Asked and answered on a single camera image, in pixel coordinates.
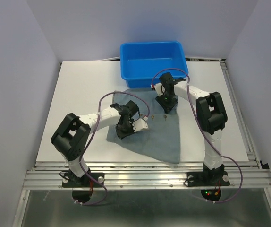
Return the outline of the light denim skirt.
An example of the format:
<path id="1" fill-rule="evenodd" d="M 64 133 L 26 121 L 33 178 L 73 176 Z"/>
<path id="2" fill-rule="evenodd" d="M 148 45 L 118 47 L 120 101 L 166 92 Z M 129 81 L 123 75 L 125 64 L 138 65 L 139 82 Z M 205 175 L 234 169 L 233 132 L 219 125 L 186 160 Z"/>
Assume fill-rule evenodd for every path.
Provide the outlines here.
<path id="1" fill-rule="evenodd" d="M 169 114 L 155 100 L 156 92 L 148 88 L 127 89 L 127 93 L 141 98 L 141 100 L 128 94 L 114 94 L 113 103 L 125 105 L 128 101 L 135 102 L 141 114 L 147 114 L 147 107 L 150 108 L 148 129 L 137 132 L 124 139 L 117 137 L 115 126 L 108 129 L 106 140 L 111 143 L 166 163 L 178 164 L 180 162 L 181 142 L 180 127 L 177 108 L 174 107 Z"/>

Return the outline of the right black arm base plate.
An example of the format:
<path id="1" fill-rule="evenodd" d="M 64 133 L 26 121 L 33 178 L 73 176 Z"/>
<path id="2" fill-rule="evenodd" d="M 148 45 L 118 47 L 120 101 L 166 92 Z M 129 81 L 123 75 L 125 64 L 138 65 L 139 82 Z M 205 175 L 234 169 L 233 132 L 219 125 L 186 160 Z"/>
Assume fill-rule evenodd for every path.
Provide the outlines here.
<path id="1" fill-rule="evenodd" d="M 226 171 L 213 174 L 210 171 L 187 172 L 186 182 L 188 187 L 215 187 L 230 186 L 228 173 Z"/>

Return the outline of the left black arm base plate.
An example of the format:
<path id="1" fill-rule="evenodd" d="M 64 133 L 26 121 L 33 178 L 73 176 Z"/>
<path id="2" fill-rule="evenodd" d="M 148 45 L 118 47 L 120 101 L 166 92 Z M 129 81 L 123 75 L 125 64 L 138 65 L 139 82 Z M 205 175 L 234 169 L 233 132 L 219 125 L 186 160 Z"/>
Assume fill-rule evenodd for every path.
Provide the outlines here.
<path id="1" fill-rule="evenodd" d="M 91 179 L 86 175 L 83 175 L 81 178 L 75 176 L 71 171 L 62 171 L 59 174 L 62 178 L 63 188 L 89 188 L 91 185 L 93 188 L 99 187 L 102 188 L 98 183 L 91 183 Z"/>

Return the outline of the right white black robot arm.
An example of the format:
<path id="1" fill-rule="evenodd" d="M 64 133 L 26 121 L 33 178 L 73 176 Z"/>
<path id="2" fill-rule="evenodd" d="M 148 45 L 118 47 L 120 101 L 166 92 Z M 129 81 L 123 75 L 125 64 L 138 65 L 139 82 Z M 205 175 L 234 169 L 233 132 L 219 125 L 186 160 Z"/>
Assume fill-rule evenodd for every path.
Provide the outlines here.
<path id="1" fill-rule="evenodd" d="M 190 78 L 174 78 L 169 70 L 158 73 L 159 83 L 151 84 L 157 92 L 156 101 L 169 113 L 183 98 L 190 103 L 197 126 L 204 137 L 203 169 L 187 172 L 188 187 L 228 186 L 229 178 L 222 160 L 221 137 L 228 120 L 220 93 L 209 93 L 190 85 Z"/>

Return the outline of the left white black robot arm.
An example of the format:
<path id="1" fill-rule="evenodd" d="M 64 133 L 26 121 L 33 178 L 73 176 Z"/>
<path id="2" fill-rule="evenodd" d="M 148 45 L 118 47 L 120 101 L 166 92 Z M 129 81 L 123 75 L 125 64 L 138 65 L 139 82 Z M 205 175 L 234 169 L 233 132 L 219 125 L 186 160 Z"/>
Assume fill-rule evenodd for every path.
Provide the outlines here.
<path id="1" fill-rule="evenodd" d="M 74 186 L 88 186 L 92 180 L 89 177 L 90 168 L 86 165 L 83 155 L 87 140 L 95 131 L 114 126 L 118 138 L 123 139 L 136 132 L 133 116 L 139 112 L 139 107 L 133 101 L 125 105 L 111 104 L 97 113 L 77 116 L 69 113 L 54 132 L 51 143 L 68 163 L 69 171 L 63 175 Z"/>

